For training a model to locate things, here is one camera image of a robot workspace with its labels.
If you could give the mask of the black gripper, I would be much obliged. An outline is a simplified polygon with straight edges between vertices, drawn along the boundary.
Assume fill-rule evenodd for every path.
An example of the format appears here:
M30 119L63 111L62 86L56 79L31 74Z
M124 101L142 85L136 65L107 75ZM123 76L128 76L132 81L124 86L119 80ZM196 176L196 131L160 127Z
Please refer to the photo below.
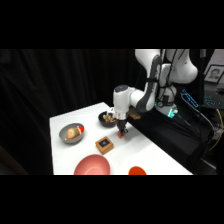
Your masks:
M118 112L116 114L116 120L117 120L117 125L118 127L118 136L122 136L122 127L120 126L124 126L124 134L128 133L128 129L126 127L126 123L127 123L127 118L128 118L128 113L127 112Z

